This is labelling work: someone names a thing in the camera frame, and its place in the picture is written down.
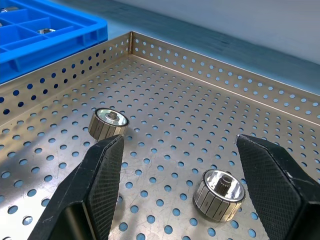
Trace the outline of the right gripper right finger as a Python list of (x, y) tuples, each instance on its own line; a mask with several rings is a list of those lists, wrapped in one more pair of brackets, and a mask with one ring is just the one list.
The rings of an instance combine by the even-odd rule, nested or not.
[(236, 138), (252, 204), (271, 240), (320, 238), (320, 184), (281, 146), (239, 134)]

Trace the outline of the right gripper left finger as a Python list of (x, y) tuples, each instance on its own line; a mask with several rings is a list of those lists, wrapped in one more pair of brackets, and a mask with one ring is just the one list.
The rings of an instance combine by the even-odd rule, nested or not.
[(30, 240), (107, 240), (118, 201), (124, 137), (91, 146), (58, 185)]

